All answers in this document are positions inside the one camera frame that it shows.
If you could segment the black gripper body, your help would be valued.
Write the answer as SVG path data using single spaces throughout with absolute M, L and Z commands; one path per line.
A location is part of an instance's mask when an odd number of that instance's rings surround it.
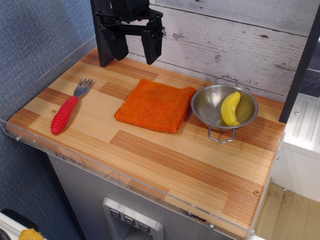
M 109 7 L 98 8 L 95 15 L 105 35 L 142 36 L 146 33 L 152 38 L 164 36 L 163 14 L 151 9 L 148 0 L 111 0 Z

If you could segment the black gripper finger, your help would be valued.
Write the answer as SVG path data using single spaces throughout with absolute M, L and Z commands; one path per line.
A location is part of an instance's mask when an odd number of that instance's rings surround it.
M 104 38 L 106 41 L 106 53 L 110 58 L 121 61 L 128 55 L 127 40 L 123 33 L 105 29 Z
M 148 65 L 153 64 L 158 57 L 162 54 L 162 41 L 166 35 L 166 29 L 161 31 L 155 30 L 143 30 L 141 34 L 141 42 L 143 45 L 144 55 L 146 63 Z

